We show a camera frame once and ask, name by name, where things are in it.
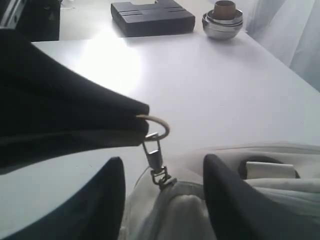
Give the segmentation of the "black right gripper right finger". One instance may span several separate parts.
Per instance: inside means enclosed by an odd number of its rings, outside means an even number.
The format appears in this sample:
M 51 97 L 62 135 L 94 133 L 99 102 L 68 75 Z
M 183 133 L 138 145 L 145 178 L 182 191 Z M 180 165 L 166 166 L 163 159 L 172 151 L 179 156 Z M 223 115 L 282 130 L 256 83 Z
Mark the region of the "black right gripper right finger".
M 320 226 L 268 199 L 214 154 L 203 160 L 203 191 L 219 240 L 318 240 Z

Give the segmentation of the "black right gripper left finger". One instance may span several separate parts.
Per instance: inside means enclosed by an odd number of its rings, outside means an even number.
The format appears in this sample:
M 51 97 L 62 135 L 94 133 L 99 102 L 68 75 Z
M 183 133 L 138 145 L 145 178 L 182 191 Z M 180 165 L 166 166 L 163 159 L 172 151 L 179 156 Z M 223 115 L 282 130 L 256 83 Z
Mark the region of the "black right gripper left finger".
M 116 240 L 125 205 L 125 171 L 112 157 L 59 207 L 8 240 Z

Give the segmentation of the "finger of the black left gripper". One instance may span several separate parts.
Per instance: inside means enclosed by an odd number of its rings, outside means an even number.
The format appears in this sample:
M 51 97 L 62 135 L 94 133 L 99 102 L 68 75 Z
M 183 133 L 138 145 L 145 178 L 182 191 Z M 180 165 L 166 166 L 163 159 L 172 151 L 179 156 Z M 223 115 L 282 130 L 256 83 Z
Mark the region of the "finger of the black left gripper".
M 107 148 L 139 146 L 149 131 L 140 118 L 127 120 L 121 129 L 95 129 L 7 137 L 0 141 L 0 174 L 49 159 Z
M 150 112 L 147 104 L 88 80 L 48 56 L 17 31 L 2 28 L 0 95 L 10 96 L 14 92 L 127 116 Z

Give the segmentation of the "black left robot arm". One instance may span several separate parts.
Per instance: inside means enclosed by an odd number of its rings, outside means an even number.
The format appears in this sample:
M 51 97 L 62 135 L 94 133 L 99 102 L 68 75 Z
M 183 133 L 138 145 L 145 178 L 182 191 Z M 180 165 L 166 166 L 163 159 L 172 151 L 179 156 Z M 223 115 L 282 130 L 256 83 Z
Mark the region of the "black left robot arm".
M 148 105 L 58 63 L 33 41 L 57 40 L 59 0 L 0 3 L 0 172 L 104 148 L 139 146 Z

